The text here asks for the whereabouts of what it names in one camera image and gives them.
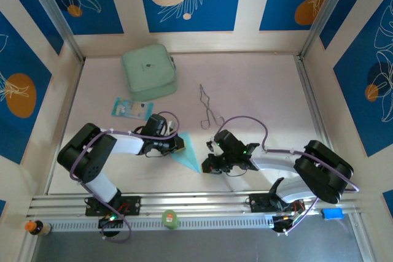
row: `white table surface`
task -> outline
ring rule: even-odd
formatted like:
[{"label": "white table surface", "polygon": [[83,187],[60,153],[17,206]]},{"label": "white table surface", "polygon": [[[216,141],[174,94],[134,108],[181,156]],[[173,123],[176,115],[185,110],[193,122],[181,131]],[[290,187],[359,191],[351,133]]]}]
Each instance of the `white table surface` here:
[{"label": "white table surface", "polygon": [[[217,131],[200,127],[206,110],[200,102],[201,83],[210,96],[211,109],[226,119],[250,115],[269,128],[268,147],[302,148],[317,139],[305,94],[292,55],[262,53],[211,53],[173,55],[177,66],[178,89],[174,94],[154,99],[154,112],[174,112],[180,119],[180,132],[191,135],[200,163],[209,153],[206,141]],[[117,97],[130,99],[120,57],[87,58],[64,134],[64,146],[84,124],[100,128],[134,130],[144,121],[113,117]],[[245,144],[261,142],[264,132],[258,123],[239,119],[226,128]],[[254,155],[261,155],[260,148]],[[199,174],[172,160],[134,155],[111,155],[104,171],[122,192],[192,192],[267,190],[277,177],[288,172],[248,171],[241,177]],[[235,168],[233,174],[242,173]],[[68,172],[56,164],[49,193],[83,193]]]}]

